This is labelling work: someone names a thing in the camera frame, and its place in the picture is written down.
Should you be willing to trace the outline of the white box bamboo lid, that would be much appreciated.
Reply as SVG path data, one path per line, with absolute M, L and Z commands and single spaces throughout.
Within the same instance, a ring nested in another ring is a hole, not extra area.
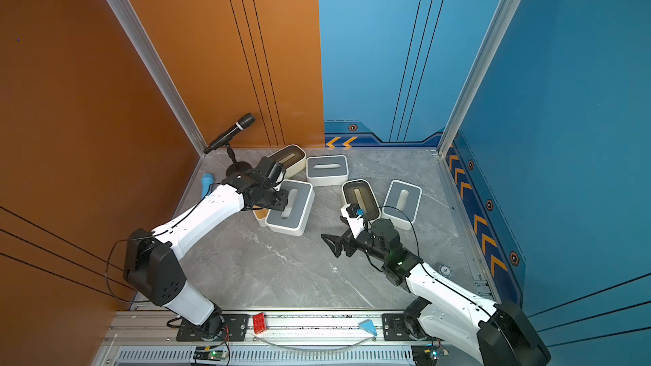
M 269 210 L 268 209 L 256 209 L 253 210 L 254 217 L 256 218 L 258 224 L 260 227 L 266 227 L 267 226 L 267 218 L 269 215 Z

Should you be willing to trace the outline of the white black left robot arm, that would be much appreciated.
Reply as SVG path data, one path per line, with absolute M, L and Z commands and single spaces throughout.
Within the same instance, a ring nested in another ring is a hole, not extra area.
M 195 325 L 203 338 L 214 339 L 223 328 L 222 311 L 190 284 L 180 260 L 232 215 L 255 208 L 283 211 L 285 174 L 282 164 L 263 157 L 252 169 L 227 176 L 173 220 L 151 232 L 135 230 L 126 242 L 124 279 L 154 305 Z

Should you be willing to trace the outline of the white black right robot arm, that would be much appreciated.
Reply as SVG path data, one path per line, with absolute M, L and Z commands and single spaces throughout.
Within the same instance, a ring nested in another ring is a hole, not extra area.
M 549 364 L 549 349 L 517 304 L 496 303 L 441 276 L 403 246 L 390 220 L 376 220 L 359 234 L 321 238 L 336 257 L 363 252 L 381 260 L 388 280 L 415 295 L 403 313 L 415 339 L 441 339 L 483 365 Z

